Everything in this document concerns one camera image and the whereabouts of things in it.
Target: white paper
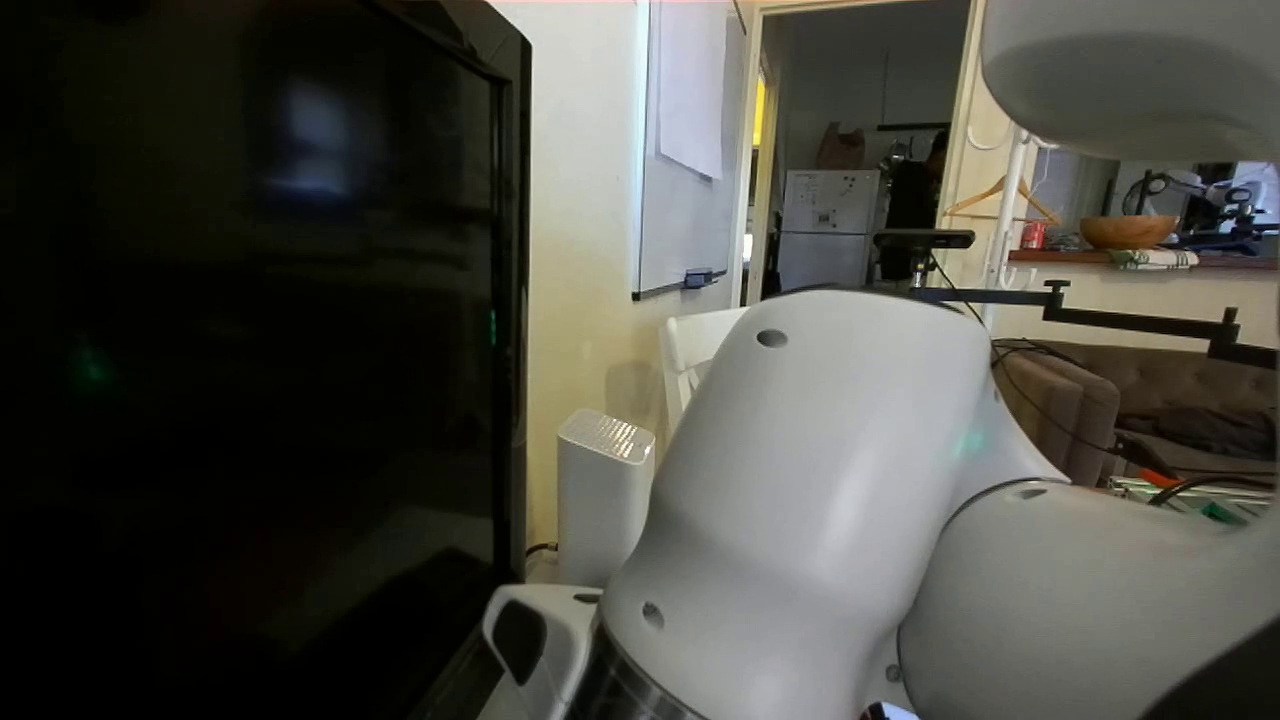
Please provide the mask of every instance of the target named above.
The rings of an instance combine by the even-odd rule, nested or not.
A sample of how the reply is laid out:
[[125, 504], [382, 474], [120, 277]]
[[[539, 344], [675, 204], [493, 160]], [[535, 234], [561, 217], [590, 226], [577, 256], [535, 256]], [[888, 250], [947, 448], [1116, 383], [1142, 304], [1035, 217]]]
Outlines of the white paper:
[[723, 31], [728, 0], [660, 0], [654, 53], [654, 154], [720, 180]]

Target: white refrigerator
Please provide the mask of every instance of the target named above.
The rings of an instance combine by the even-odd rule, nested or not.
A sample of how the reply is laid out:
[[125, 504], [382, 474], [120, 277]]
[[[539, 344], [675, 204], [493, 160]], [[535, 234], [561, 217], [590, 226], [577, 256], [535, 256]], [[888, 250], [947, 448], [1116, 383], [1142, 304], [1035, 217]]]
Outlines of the white refrigerator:
[[882, 221], [877, 169], [801, 169], [785, 184], [780, 292], [865, 287], [872, 277], [872, 238]]

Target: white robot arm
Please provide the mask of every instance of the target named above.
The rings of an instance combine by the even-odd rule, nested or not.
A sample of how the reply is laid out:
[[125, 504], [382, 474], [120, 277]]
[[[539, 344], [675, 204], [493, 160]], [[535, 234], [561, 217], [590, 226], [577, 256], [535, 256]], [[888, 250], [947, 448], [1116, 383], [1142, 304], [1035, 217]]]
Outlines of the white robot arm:
[[[1272, 0], [989, 0], [985, 74], [1058, 144], [1258, 160], [1280, 156], [1274, 28]], [[556, 647], [590, 647], [524, 714], [853, 720], [900, 647], [924, 718], [1139, 718], [1274, 642], [1274, 557], [1280, 512], [1223, 536], [1058, 485], [970, 321], [786, 296], [720, 350], [630, 560], [565, 619]]]

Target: shelf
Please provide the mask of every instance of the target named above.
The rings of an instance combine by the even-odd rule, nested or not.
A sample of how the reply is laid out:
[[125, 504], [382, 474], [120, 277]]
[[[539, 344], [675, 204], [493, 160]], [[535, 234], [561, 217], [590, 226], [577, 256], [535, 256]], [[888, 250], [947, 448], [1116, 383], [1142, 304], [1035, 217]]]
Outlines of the shelf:
[[[1113, 254], [1006, 254], [1006, 262], [1011, 266], [1116, 266]], [[1274, 256], [1198, 256], [1197, 270], [1274, 273]]]

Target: doorway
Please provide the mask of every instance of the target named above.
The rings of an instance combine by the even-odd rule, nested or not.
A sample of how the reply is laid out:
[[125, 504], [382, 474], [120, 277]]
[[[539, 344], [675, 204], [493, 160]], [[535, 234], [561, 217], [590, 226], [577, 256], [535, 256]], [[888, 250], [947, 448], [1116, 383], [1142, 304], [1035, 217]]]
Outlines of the doorway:
[[[937, 217], [939, 169], [931, 184], [928, 160], [947, 144], [964, 31], [968, 0], [786, 3], [776, 15], [762, 7], [747, 302], [869, 284], [877, 277], [872, 234], [882, 228], [896, 189], [904, 191], [904, 169], [920, 169], [915, 191], [924, 191], [924, 217]], [[833, 191], [821, 191], [824, 184], [812, 184], [809, 172], [853, 172], [865, 184], [857, 201], [821, 209], [815, 234], [805, 226]]]

